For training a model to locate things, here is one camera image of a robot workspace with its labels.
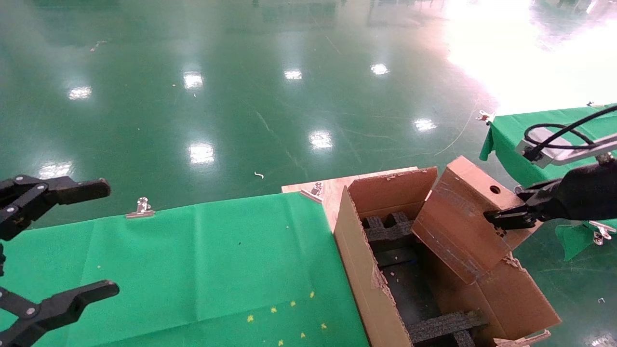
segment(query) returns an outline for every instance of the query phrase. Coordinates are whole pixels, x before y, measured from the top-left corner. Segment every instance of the cardboard box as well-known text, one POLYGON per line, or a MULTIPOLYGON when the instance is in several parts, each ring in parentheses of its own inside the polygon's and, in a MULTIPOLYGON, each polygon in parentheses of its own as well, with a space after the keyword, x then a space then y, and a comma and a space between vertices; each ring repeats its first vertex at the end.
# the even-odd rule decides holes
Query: cardboard box
MULTIPOLYGON (((405 320, 427 314, 404 314, 402 318, 399 308, 408 306, 417 295, 411 288, 392 294, 391 288, 400 283, 394 272, 381 273, 362 227, 364 218, 383 220, 393 212, 415 219, 413 232, 426 247, 413 236, 398 240, 395 246, 420 247, 418 264, 441 314, 481 311, 487 325, 472 331, 477 346, 494 346, 495 338, 522 339, 560 323, 534 280, 510 254, 533 230, 516 230, 501 237, 483 219, 486 209, 521 201, 464 157, 448 165, 429 193, 436 178, 437 168, 431 167, 359 179, 342 193, 334 237, 371 345, 411 346, 413 336, 408 328, 418 322, 405 320)), ((417 284, 413 276, 408 283, 417 284)))

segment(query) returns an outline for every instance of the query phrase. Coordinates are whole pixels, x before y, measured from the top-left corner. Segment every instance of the green cloth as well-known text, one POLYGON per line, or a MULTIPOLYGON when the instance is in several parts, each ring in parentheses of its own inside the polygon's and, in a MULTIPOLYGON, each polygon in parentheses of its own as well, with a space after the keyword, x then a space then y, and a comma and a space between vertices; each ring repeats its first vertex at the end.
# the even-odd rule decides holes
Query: green cloth
POLYGON ((323 208, 299 193, 29 230, 5 251, 0 285, 33 301, 120 286, 37 347, 368 347, 323 208))
POLYGON ((563 245, 564 261, 572 260, 594 242, 594 229, 587 222, 585 225, 557 225, 555 234, 563 245))
MULTIPOLYGON (((554 111, 534 112, 527 114, 503 115, 495 117, 486 136, 480 159, 487 160, 489 154, 495 151, 497 158, 505 170, 522 186, 530 186, 544 180, 563 177, 575 167, 593 164, 593 157, 563 166, 549 165, 544 169, 531 164, 515 148, 523 139, 525 129, 538 123, 571 124, 575 121, 599 111, 599 108, 580 107, 577 109, 563 109, 554 111)), ((591 120, 576 128, 592 140, 608 136, 617 129, 617 114, 611 113, 591 120)), ((581 144, 582 141, 572 134, 565 138, 572 144, 581 144)), ((617 227, 617 219, 604 221, 605 224, 617 227)), ((564 247, 565 259, 572 259, 593 242, 594 228, 588 225, 559 226, 556 231, 561 245, 564 247)))

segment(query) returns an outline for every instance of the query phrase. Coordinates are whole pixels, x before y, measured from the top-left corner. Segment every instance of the cardboard box flap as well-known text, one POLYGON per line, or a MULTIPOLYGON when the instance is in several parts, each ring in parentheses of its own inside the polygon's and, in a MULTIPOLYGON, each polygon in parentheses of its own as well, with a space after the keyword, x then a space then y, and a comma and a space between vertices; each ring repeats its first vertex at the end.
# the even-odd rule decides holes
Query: cardboard box flap
POLYGON ((448 164, 413 232, 467 284, 492 270, 540 225, 496 231, 484 211, 523 202, 464 157, 448 164))
POLYGON ((379 272, 347 187, 334 237, 372 347, 411 347, 386 279, 379 272))
POLYGON ((361 178, 349 186, 360 219, 404 212, 414 219, 437 179, 437 167, 361 178))
POLYGON ((561 323, 533 278, 520 265, 500 261, 478 285, 509 340, 561 323))
POLYGON ((428 282, 442 313, 480 310, 489 322, 477 331, 478 346, 494 346, 494 338, 524 338, 561 322, 518 261, 500 261, 488 275, 467 285, 435 254, 425 256, 424 270, 432 275, 428 282))
POLYGON ((497 347, 528 347, 536 342, 544 341, 549 337, 550 331, 544 329, 542 333, 528 338, 519 338, 518 340, 494 338, 493 340, 495 341, 495 345, 497 345, 497 347))

